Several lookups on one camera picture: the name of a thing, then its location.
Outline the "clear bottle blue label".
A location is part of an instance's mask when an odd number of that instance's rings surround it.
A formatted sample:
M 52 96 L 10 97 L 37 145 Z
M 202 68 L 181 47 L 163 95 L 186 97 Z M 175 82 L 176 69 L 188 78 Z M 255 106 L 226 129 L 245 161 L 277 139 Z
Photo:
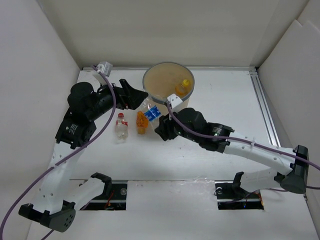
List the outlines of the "clear bottle blue label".
M 155 130 L 160 124 L 162 112 L 150 96 L 143 100 L 138 108 L 147 118 L 150 127 Z

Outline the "small red cap bottle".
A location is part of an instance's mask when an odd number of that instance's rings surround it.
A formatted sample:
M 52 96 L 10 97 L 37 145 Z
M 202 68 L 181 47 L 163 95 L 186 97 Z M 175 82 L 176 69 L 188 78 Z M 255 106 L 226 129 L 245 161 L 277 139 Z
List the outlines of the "small red cap bottle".
M 115 134 L 117 144 L 124 143 L 129 135 L 128 122 L 122 112 L 118 113 L 117 115 L 117 119 L 115 122 Z

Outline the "yellow cap orange label bottle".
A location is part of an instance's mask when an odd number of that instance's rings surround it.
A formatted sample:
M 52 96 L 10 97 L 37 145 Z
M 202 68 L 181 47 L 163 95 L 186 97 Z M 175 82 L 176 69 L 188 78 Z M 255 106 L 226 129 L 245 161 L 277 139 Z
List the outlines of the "yellow cap orange label bottle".
M 191 82 L 188 79 L 184 79 L 181 83 L 179 83 L 175 87 L 175 93 L 180 97 L 184 97 L 189 93 L 190 89 L 191 89 Z

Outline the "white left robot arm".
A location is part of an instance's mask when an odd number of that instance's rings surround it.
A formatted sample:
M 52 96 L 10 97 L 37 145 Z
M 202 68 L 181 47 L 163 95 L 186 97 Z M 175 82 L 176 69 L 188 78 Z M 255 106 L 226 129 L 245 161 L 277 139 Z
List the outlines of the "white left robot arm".
M 49 173 L 43 177 L 34 200 L 19 208 L 20 216 L 63 233 L 78 210 L 95 197 L 104 199 L 111 194 L 111 177 L 98 172 L 72 192 L 68 185 L 80 156 L 97 138 L 95 120 L 113 108 L 136 110 L 148 97 L 148 93 L 133 88 L 125 79 L 119 82 L 120 87 L 101 85 L 97 91 L 88 82 L 72 86 L 67 98 L 69 108 L 55 136 Z

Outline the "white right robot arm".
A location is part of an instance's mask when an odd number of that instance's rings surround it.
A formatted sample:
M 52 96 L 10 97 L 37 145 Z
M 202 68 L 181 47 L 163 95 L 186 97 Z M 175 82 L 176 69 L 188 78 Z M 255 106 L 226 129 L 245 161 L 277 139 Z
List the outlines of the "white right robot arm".
M 305 146 L 283 148 L 259 144 L 237 134 L 229 126 L 206 121 L 202 113 L 189 107 L 161 116 L 154 131 L 164 141 L 180 136 L 207 151 L 238 156 L 267 166 L 265 170 L 235 174 L 231 191 L 237 197 L 270 188 L 301 195 L 306 193 L 309 151 Z

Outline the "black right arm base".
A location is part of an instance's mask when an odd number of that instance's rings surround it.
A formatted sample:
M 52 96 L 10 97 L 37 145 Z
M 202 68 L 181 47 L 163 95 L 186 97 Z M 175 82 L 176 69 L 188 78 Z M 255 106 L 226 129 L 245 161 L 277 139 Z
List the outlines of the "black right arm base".
M 215 182 L 214 195 L 218 210 L 264 210 L 260 190 L 250 192 L 241 188 L 243 174 L 243 172 L 236 173 L 232 181 Z

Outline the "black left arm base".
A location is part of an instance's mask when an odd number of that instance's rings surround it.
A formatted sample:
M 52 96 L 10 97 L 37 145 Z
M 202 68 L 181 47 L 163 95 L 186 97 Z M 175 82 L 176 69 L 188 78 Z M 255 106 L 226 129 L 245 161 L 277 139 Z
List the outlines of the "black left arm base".
M 81 208 L 82 211 L 125 211 L 127 208 L 127 181 L 112 183 L 109 193 L 101 194 Z

